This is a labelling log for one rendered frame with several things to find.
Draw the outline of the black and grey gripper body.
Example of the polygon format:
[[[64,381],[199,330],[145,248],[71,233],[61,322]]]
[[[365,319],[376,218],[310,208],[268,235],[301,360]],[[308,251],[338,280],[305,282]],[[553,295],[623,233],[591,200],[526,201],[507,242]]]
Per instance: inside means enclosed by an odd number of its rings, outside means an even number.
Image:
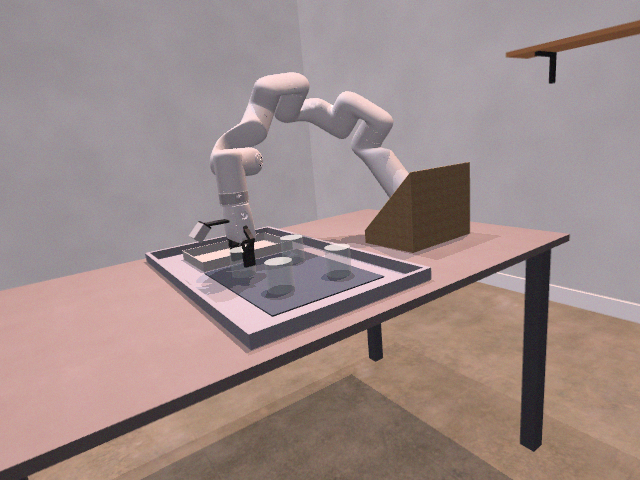
[[[230,222],[224,224],[226,237],[228,239],[242,243],[243,239],[247,239],[243,230],[243,227],[246,225],[256,239],[249,201],[230,205],[220,204],[220,206],[223,207],[223,219],[229,220]]]

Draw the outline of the clear glass jar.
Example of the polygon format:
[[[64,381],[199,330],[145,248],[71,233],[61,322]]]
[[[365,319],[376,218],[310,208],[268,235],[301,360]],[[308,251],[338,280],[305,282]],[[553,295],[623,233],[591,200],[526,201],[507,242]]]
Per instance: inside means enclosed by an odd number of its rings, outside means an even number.
[[[350,245],[332,244],[324,247],[328,277],[341,278],[352,274]]]
[[[293,264],[291,258],[272,258],[266,260],[264,264],[269,293],[286,294],[295,289]]]
[[[302,235],[287,235],[280,238],[282,257],[292,259],[292,264],[305,260]]]
[[[234,278],[246,278],[256,274],[256,266],[245,268],[242,257],[242,247],[236,247],[229,250],[232,276]]]

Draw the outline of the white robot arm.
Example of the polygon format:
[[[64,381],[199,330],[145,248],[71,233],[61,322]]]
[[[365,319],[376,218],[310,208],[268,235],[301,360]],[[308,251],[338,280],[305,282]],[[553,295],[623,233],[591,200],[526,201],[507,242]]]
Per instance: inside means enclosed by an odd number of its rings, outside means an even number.
[[[259,173],[263,166],[262,155],[251,147],[266,139],[273,116],[284,123],[310,122],[339,139],[347,138],[362,119],[351,148],[389,198],[407,177],[395,154],[381,147],[393,126],[386,111],[353,92],[341,93],[334,106],[318,98],[305,100],[309,87],[307,78],[298,73],[255,82],[241,123],[218,139],[210,156],[221,205],[249,201],[246,176]]]

